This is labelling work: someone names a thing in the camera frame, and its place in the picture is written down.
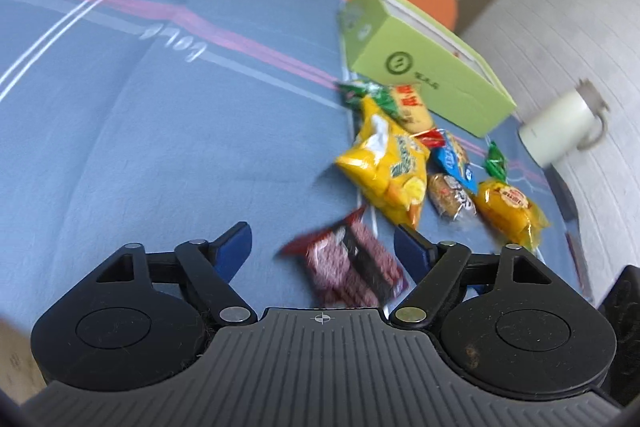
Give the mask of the dark red snack packet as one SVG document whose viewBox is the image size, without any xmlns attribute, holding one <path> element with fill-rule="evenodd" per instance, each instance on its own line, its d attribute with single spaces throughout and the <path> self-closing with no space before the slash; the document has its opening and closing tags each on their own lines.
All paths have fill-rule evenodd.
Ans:
<svg viewBox="0 0 640 427">
<path fill-rule="evenodd" d="M 365 211 L 361 206 L 280 250 L 303 263 L 321 306 L 383 308 L 409 286 L 397 259 L 364 224 Z"/>
</svg>

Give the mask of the brown bread packet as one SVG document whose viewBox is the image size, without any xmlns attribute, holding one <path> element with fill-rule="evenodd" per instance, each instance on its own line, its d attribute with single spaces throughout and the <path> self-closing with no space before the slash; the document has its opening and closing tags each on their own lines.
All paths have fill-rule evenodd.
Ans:
<svg viewBox="0 0 640 427">
<path fill-rule="evenodd" d="M 440 217 L 449 221 L 476 217 L 472 198 L 460 182 L 450 174 L 436 173 L 428 177 L 428 197 Z"/>
</svg>

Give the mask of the yellow cake packet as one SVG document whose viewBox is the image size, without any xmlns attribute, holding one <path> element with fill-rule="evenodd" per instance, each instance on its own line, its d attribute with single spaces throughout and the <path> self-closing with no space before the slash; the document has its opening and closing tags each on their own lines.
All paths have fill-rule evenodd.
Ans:
<svg viewBox="0 0 640 427">
<path fill-rule="evenodd" d="M 488 178 L 473 196 L 483 218 L 510 243 L 537 249 L 541 232 L 550 225 L 542 210 L 519 188 L 506 182 L 506 158 L 494 141 L 484 161 Z"/>
</svg>

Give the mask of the yellow chips bag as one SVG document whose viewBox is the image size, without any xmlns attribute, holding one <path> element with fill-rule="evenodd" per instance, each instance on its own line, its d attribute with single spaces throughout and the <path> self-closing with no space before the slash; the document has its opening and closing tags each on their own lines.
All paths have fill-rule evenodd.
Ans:
<svg viewBox="0 0 640 427">
<path fill-rule="evenodd" d="M 393 225 L 419 228 L 427 192 L 430 150 L 397 124 L 373 98 L 360 102 L 354 144 L 335 165 Z"/>
</svg>

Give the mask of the blue snack packet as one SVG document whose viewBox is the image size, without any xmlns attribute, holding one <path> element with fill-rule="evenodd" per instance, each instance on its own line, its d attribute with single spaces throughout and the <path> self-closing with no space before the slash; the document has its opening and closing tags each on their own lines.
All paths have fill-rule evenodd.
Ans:
<svg viewBox="0 0 640 427">
<path fill-rule="evenodd" d="M 413 135 L 434 156 L 443 173 L 452 176 L 466 191 L 476 194 L 477 182 L 465 149 L 447 130 L 433 128 Z"/>
</svg>

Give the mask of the green orange snack packet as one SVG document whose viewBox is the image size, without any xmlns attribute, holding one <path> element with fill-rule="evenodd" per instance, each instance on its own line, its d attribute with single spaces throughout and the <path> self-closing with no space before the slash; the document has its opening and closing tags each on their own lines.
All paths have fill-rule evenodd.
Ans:
<svg viewBox="0 0 640 427">
<path fill-rule="evenodd" d="M 383 86 L 372 80 L 349 80 L 338 84 L 343 102 L 353 110 L 361 110 L 364 98 L 372 98 L 382 111 L 411 134 L 420 134 L 434 128 L 434 120 L 422 98 L 411 84 Z"/>
</svg>

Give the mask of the white cup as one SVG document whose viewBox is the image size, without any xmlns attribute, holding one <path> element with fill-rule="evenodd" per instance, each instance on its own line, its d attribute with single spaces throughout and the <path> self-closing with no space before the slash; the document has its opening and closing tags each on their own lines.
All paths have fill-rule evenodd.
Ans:
<svg viewBox="0 0 640 427">
<path fill-rule="evenodd" d="M 530 121 L 518 136 L 536 164 L 544 169 L 572 153 L 599 145 L 608 133 L 608 104 L 588 79 L 567 91 Z"/>
</svg>

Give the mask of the green storage box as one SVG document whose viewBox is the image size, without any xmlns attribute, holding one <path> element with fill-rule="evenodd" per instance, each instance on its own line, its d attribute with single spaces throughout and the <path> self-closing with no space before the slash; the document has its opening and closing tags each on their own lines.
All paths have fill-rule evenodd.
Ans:
<svg viewBox="0 0 640 427">
<path fill-rule="evenodd" d="M 410 84 L 428 109 L 483 138 L 516 103 L 474 49 L 407 0 L 348 0 L 338 13 L 348 68 Z"/>
</svg>

